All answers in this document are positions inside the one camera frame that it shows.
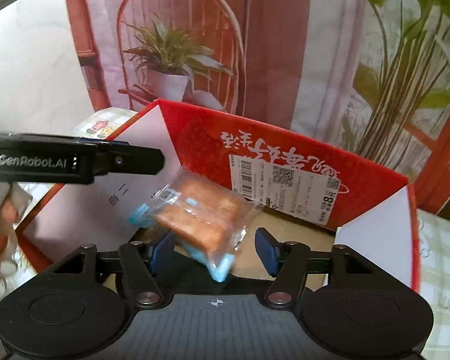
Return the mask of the person's hand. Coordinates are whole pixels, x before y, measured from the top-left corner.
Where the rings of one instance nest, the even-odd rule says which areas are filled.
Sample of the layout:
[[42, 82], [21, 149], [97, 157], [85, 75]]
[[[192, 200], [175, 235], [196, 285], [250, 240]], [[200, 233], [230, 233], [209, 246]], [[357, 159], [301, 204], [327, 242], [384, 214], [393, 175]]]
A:
[[0, 267], [17, 247], [14, 225], [19, 223], [32, 196], [16, 183], [0, 182]]

